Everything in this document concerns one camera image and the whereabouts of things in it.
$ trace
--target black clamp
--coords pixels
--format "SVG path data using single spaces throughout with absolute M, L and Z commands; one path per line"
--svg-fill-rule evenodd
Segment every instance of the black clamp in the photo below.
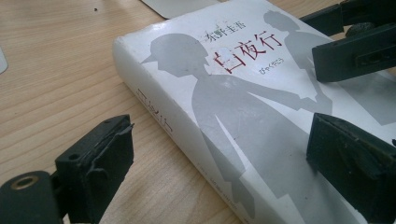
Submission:
M 57 171 L 16 176 L 0 188 L 1 223 L 98 223 L 134 162 L 128 115 L 107 119 L 55 160 Z
M 312 49 L 317 80 L 341 81 L 396 66 L 396 1 L 346 0 L 301 18 L 325 35 L 346 38 Z
M 394 223 L 396 147 L 343 119 L 315 114 L 306 156 L 369 223 Z

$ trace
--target gray silhouette figure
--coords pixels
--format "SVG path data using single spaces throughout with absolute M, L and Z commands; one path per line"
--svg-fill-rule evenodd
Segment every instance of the gray silhouette figure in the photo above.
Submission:
M 274 90 L 231 75 L 210 75 L 205 70 L 207 52 L 195 38 L 184 34 L 162 35 L 150 45 L 151 55 L 142 63 L 158 62 L 158 69 L 175 77 L 194 76 L 192 109 L 206 145 L 225 181 L 232 185 L 233 200 L 255 217 L 254 198 L 240 180 L 245 167 L 235 143 L 277 197 L 289 194 L 304 220 L 309 223 L 341 223 L 350 216 L 340 195 L 324 185 L 325 179 L 311 170 L 305 160 L 308 134 L 259 100 L 258 95 L 294 110 L 331 113 L 332 102 L 321 91 L 316 101 L 297 94 Z
M 292 55 L 294 61 L 301 69 L 306 70 L 318 93 L 318 98 L 324 94 L 321 92 L 313 73 L 314 64 L 310 51 L 313 47 L 326 44 L 329 39 L 319 35 L 300 32 L 300 27 L 289 17 L 274 11 L 264 14 L 264 20 L 279 31 L 289 32 L 285 39 L 285 45 Z M 339 82 L 370 115 L 381 125 L 396 122 L 396 83 L 378 74 L 369 74 Z

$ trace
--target white object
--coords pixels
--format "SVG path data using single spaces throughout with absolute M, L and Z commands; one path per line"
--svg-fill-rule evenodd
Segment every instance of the white object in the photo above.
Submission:
M 4 56 L 4 53 L 0 48 L 0 74 L 6 71 L 7 67 L 8 64 L 7 64 L 6 56 Z
M 172 19 L 219 3 L 218 0 L 142 0 L 166 19 Z
M 311 49 L 331 40 L 262 0 L 232 0 L 118 37 L 119 75 L 246 223 L 364 223 L 305 159 L 314 112 L 386 142 L 389 74 L 321 84 Z

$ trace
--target book title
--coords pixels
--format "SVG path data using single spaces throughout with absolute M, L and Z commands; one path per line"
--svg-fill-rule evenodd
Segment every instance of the book title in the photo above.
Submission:
M 206 38 L 210 42 L 216 41 L 226 35 L 231 35 L 239 30 L 246 28 L 246 25 L 241 21 L 233 23 L 233 25 L 226 25 L 225 27 L 218 27 L 217 30 L 206 33 Z M 216 51 L 213 60 L 219 64 L 227 73 L 232 74 L 233 70 L 240 66 L 247 66 L 248 61 L 256 61 L 259 57 L 270 53 L 278 48 L 283 47 L 282 43 L 276 38 L 274 34 L 264 30 L 254 34 L 250 39 L 237 41 L 233 49 L 228 49 L 229 52 Z M 277 66 L 285 62 L 282 58 L 277 58 L 265 66 L 259 72 L 265 75 Z

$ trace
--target wooden table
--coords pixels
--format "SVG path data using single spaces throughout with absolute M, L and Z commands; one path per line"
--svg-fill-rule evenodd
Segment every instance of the wooden table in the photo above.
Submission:
M 272 0 L 296 17 L 337 3 Z M 112 41 L 163 19 L 139 0 L 2 0 L 0 184 L 130 114 L 134 165 L 101 223 L 240 223 L 118 77 Z

